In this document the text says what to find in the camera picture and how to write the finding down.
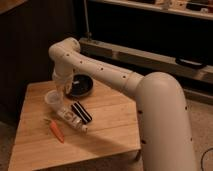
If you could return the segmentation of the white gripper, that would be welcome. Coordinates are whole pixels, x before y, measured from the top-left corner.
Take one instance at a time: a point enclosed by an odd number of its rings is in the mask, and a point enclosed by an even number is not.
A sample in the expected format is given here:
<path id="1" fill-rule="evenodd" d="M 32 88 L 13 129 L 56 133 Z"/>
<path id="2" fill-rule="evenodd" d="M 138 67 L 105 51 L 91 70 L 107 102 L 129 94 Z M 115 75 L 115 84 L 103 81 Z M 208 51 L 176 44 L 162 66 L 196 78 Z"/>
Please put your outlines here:
<path id="1" fill-rule="evenodd" d="M 52 79 L 56 84 L 59 95 L 66 96 L 72 89 L 74 73 L 73 69 L 66 66 L 55 65 L 52 73 Z"/>

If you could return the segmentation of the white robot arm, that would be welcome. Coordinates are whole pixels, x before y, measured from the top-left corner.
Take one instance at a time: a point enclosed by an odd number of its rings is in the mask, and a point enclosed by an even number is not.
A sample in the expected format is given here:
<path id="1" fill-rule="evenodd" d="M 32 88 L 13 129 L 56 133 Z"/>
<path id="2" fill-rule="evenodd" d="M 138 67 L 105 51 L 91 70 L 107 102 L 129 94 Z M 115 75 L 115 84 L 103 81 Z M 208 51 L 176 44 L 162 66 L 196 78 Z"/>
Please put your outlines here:
<path id="1" fill-rule="evenodd" d="M 52 78 L 58 86 L 81 71 L 136 102 L 142 114 L 144 171 L 197 171 L 186 98 L 179 82 L 164 72 L 146 76 L 98 61 L 80 53 L 70 37 L 49 47 L 54 61 Z"/>

